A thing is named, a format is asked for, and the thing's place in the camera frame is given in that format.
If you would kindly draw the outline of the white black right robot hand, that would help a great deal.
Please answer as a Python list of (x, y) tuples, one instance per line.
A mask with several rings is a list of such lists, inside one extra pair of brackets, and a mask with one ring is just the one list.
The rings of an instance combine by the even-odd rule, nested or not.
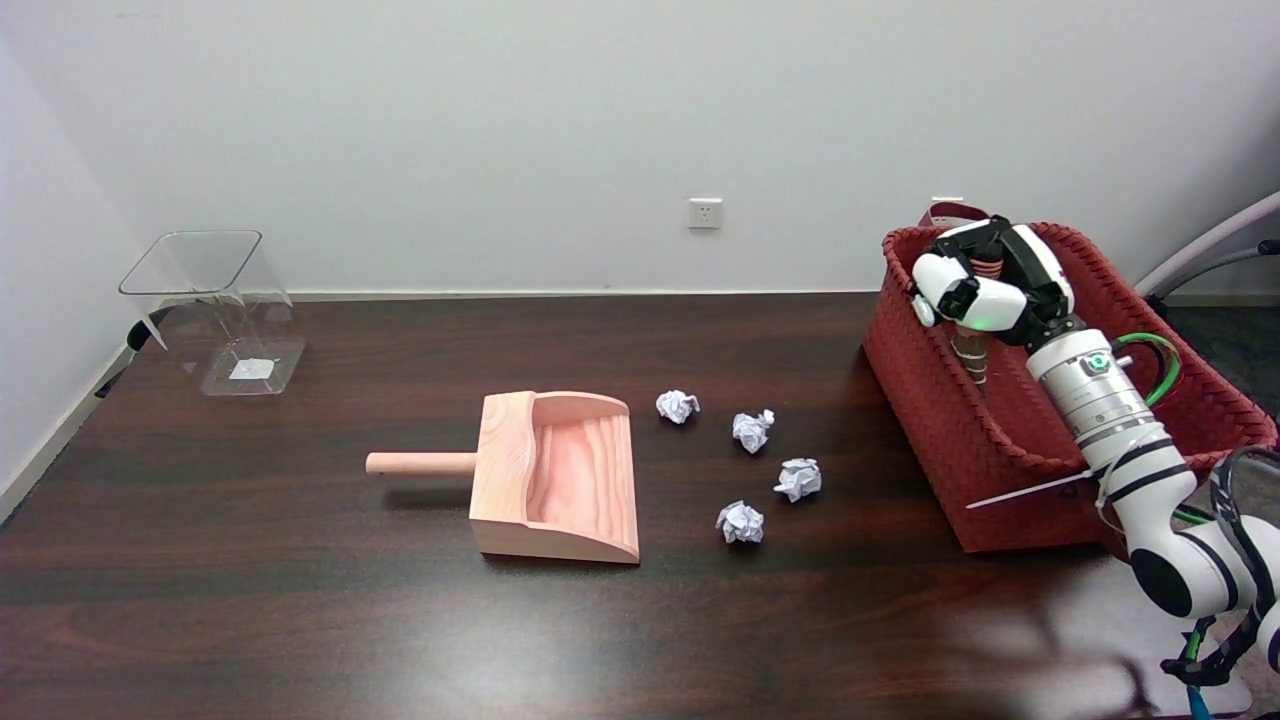
[(1004, 217), (941, 233), (911, 269), (919, 322), (951, 322), (1033, 354), (1084, 331), (1057, 256), (1028, 224)]

